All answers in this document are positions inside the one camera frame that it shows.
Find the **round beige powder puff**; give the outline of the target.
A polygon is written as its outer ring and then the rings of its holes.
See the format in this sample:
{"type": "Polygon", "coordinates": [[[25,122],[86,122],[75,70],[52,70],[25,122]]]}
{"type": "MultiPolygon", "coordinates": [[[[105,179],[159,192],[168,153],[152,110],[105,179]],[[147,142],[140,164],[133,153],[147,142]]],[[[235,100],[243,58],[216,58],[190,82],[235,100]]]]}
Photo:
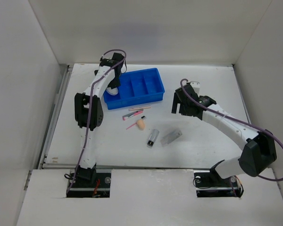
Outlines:
{"type": "Polygon", "coordinates": [[[108,94],[110,94],[112,96],[116,96],[119,93],[118,88],[112,89],[112,88],[108,87],[108,88],[106,88],[106,91],[107,91],[108,94]]]}

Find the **beige makeup sponge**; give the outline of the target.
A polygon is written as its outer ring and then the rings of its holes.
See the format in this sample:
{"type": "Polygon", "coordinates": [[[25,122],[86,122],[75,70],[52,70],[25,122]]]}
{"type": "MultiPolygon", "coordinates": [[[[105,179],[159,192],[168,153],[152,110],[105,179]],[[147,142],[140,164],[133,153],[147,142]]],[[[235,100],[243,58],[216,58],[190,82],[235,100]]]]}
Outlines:
{"type": "Polygon", "coordinates": [[[143,119],[139,119],[137,122],[136,122],[136,125],[138,126],[138,128],[140,130],[144,130],[145,129],[145,122],[143,119]]]}

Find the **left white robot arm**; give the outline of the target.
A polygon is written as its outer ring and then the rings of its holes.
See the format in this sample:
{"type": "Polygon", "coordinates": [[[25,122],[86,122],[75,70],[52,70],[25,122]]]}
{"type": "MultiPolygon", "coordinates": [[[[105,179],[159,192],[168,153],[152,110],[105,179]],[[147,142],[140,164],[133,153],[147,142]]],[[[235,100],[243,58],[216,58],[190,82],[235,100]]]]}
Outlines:
{"type": "Polygon", "coordinates": [[[123,50],[112,49],[105,52],[100,58],[99,67],[90,86],[75,95],[75,121],[82,135],[82,151],[77,164],[80,168],[92,169],[96,165],[95,152],[89,144],[90,132],[102,124],[101,98],[104,92],[108,89],[111,95],[118,94],[125,59],[126,52],[123,50]]]}

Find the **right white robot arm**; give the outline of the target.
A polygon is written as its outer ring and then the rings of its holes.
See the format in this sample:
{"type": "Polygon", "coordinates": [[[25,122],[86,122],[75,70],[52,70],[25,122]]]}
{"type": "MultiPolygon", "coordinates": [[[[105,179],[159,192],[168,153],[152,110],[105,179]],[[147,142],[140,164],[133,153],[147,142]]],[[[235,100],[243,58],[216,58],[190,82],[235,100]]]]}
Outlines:
{"type": "Polygon", "coordinates": [[[266,133],[230,119],[216,101],[198,96],[190,84],[175,90],[172,113],[197,117],[217,128],[241,149],[241,155],[222,160],[210,169],[209,180],[218,186],[226,178],[239,174],[257,177],[277,159],[275,142],[266,133]]]}

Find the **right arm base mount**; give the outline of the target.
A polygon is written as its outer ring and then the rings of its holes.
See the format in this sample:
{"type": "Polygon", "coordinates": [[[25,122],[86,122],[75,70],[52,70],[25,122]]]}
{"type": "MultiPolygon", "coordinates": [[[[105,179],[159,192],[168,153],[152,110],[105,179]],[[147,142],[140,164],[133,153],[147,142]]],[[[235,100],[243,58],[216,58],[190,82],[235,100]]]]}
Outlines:
{"type": "Polygon", "coordinates": [[[195,170],[193,185],[198,198],[235,197],[241,198],[244,188],[236,176],[221,178],[210,170],[195,170]]]}

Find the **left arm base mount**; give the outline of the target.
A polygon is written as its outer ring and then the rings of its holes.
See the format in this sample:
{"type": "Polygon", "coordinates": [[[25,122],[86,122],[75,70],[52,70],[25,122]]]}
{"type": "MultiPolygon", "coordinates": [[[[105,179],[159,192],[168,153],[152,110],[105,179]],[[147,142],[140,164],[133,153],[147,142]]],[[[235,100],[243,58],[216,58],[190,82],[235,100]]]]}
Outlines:
{"type": "Polygon", "coordinates": [[[79,169],[65,174],[68,180],[67,198],[109,198],[111,185],[110,169],[79,169]]]}

